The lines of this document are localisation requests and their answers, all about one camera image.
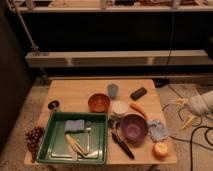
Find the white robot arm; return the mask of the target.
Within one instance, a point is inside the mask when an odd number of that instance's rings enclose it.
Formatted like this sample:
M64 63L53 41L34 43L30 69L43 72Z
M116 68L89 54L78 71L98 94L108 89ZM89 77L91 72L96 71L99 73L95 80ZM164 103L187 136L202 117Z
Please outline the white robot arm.
M184 130L190 127L198 117L213 114L213 90L189 98L174 99L170 101L170 104L183 105L190 112L188 120L181 127Z

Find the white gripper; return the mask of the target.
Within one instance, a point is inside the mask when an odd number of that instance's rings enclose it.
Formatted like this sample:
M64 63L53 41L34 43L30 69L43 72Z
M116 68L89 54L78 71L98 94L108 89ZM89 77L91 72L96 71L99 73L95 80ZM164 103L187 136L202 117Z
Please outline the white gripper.
M177 98L169 101L169 104L186 105L189 110L196 115L208 115L213 113L213 94L204 93L202 95L196 95L187 98ZM184 125L181 127L182 130L190 127L197 117L190 115Z

